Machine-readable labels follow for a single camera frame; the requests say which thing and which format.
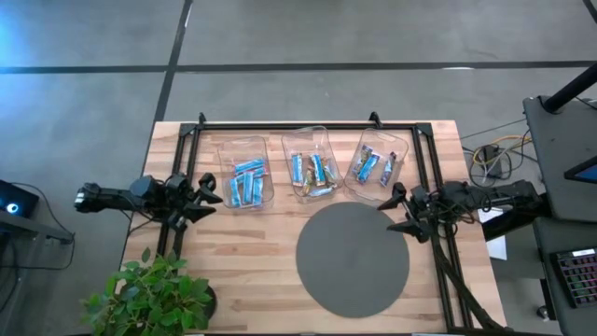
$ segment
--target gray circular mat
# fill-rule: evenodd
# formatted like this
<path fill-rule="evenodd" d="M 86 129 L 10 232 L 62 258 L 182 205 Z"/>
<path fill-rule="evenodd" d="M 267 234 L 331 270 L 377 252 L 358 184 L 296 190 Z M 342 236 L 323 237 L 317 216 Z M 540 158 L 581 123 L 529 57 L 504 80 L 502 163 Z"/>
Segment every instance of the gray circular mat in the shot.
<path fill-rule="evenodd" d="M 362 203 L 335 203 L 300 233 L 298 275 L 311 296 L 344 317 L 375 315 L 399 296 L 409 276 L 404 236 L 394 222 Z"/>

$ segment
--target wooden tabletop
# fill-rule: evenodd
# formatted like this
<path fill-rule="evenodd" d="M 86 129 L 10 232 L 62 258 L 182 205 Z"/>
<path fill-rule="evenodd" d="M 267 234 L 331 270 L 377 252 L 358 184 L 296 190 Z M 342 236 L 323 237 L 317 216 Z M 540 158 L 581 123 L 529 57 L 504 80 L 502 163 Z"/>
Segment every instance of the wooden tabletop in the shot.
<path fill-rule="evenodd" d="M 465 158 L 452 120 L 430 121 L 444 180 L 467 180 Z M 152 134 L 145 174 L 165 179 L 172 171 L 180 122 L 158 122 Z M 239 333 L 399 333 L 441 332 L 445 324 L 437 286 L 431 244 L 419 244 L 406 236 L 410 252 L 410 274 L 404 291 L 385 311 L 366 318 L 345 318 L 322 308 L 300 282 L 295 261 L 299 234 L 307 219 L 319 209 L 336 202 L 350 201 L 343 192 L 332 200 L 302 204 L 295 199 L 285 163 L 281 136 L 284 131 L 201 132 L 195 165 L 195 180 L 212 172 L 217 178 L 215 193 L 222 195 L 219 158 L 216 148 L 233 138 L 261 135 L 266 139 L 274 204 L 271 209 L 239 215 L 223 204 L 217 212 L 189 224 L 182 249 L 188 260 L 187 273 L 205 277 L 214 288 L 218 307 L 209 332 Z M 388 131 L 409 143 L 399 181 L 408 190 L 420 184 L 410 131 Z M 361 131 L 330 131 L 329 137 L 340 171 L 344 175 L 354 154 Z M 427 145 L 422 137 L 427 174 L 433 178 Z M 187 146 L 182 167 L 187 167 Z M 396 221 L 404 210 L 386 211 Z M 132 226 L 145 219 L 135 216 Z M 123 262 L 138 260 L 149 246 L 155 251 L 159 225 L 150 224 L 129 237 Z M 479 225 L 460 223 L 456 236 L 465 281 L 481 306 L 498 323 L 505 325 L 502 304 L 493 277 L 483 232 Z M 451 302 L 457 325 L 462 326 L 455 291 Z"/>

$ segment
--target gray floor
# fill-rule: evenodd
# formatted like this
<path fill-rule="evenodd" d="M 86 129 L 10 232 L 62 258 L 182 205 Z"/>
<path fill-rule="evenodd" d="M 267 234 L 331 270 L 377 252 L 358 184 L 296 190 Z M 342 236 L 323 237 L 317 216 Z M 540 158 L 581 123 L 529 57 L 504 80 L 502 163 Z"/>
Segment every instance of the gray floor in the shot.
<path fill-rule="evenodd" d="M 0 66 L 166 64 L 182 5 L 5 0 Z M 580 0 L 197 0 L 179 63 L 578 61 L 597 58 L 588 42 L 595 34 Z M 456 119 L 465 135 L 522 118 L 524 97 L 553 93 L 582 70 L 178 74 L 165 119 L 196 119 L 200 111 L 210 120 L 363 119 L 375 110 L 383 119 Z M 72 201 L 83 182 L 126 188 L 141 173 L 163 79 L 0 76 L 0 140 L 9 144 L 0 178 L 44 190 L 77 238 L 68 270 L 28 272 L 10 335 L 89 331 L 78 324 L 78 301 L 118 267 L 127 221 L 115 212 L 78 214 Z M 519 123 L 463 145 L 525 130 Z M 512 180 L 520 178 L 542 188 L 532 162 Z M 37 218 L 53 225 L 41 208 Z M 543 302 L 532 231 L 507 242 L 510 260 L 493 267 L 509 326 L 559 333 L 556 323 L 535 318 Z M 68 252 L 47 244 L 34 263 L 60 264 Z"/>

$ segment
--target clear plastic bin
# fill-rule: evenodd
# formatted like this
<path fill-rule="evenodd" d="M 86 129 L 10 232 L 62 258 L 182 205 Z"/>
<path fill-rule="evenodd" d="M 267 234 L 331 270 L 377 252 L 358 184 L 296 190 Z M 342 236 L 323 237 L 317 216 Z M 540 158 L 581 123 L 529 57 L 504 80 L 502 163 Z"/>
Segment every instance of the clear plastic bin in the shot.
<path fill-rule="evenodd" d="M 288 165 L 290 181 L 295 191 L 297 200 L 301 203 L 311 203 L 332 197 L 342 187 L 343 179 L 332 146 L 329 144 L 329 136 L 324 126 L 306 127 L 282 136 L 282 146 Z M 308 175 L 310 166 L 314 168 L 311 155 L 318 155 L 321 167 L 324 171 L 324 181 L 317 181 L 310 188 L 305 188 L 305 178 Z M 300 174 L 295 175 L 294 166 L 296 160 L 300 160 Z"/>
<path fill-rule="evenodd" d="M 372 154 L 379 156 L 379 159 L 372 170 L 370 170 L 367 179 L 363 181 L 359 180 L 358 174 L 362 167 L 365 166 L 364 162 L 368 160 L 368 155 L 365 154 L 363 156 L 362 153 L 364 146 L 371 148 Z M 346 172 L 346 176 L 344 177 L 344 185 L 346 186 L 344 193 L 362 203 L 373 206 L 387 201 L 392 196 L 392 186 L 400 175 L 400 169 L 408 151 L 409 144 L 399 137 L 378 130 L 364 130 L 361 135 L 361 141 L 348 167 L 348 172 Z M 387 178 L 387 183 L 384 186 L 382 184 L 382 176 L 392 152 L 396 154 L 396 159 L 392 165 L 392 173 Z"/>
<path fill-rule="evenodd" d="M 270 161 L 268 159 L 268 150 L 265 139 L 261 136 L 251 136 L 242 139 L 234 139 L 222 143 L 217 148 L 217 155 L 220 158 L 220 169 L 222 171 L 222 188 L 224 190 L 224 205 L 231 209 L 264 209 L 273 205 L 273 183 L 271 182 Z M 248 171 L 253 172 L 253 175 L 261 175 L 253 179 L 251 191 L 255 191 L 258 183 L 257 179 L 262 179 L 263 190 L 261 193 L 261 202 L 256 202 L 254 192 L 248 192 L 251 196 L 245 198 L 244 178 L 245 172 L 237 171 L 239 164 L 245 164 L 250 161 L 263 161 L 260 167 L 254 167 Z M 238 196 L 240 200 L 233 199 L 232 185 L 236 183 Z"/>

